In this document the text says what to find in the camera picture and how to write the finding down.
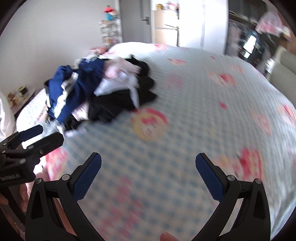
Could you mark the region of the person's left hand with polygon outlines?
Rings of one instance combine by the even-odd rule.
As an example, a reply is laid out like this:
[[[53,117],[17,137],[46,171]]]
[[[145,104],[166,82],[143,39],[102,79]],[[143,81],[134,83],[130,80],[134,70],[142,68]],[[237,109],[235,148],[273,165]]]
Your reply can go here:
[[[14,200],[23,213],[27,212],[29,194],[26,184],[16,185],[12,188],[12,191],[4,186],[1,186],[1,205],[9,205],[10,200],[7,199],[8,195],[11,194],[11,200]]]

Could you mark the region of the person's right hand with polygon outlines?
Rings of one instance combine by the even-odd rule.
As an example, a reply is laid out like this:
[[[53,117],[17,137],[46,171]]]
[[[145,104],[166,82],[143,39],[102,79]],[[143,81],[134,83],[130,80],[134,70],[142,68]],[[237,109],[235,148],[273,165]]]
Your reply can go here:
[[[172,234],[163,232],[159,238],[160,241],[178,241]]]

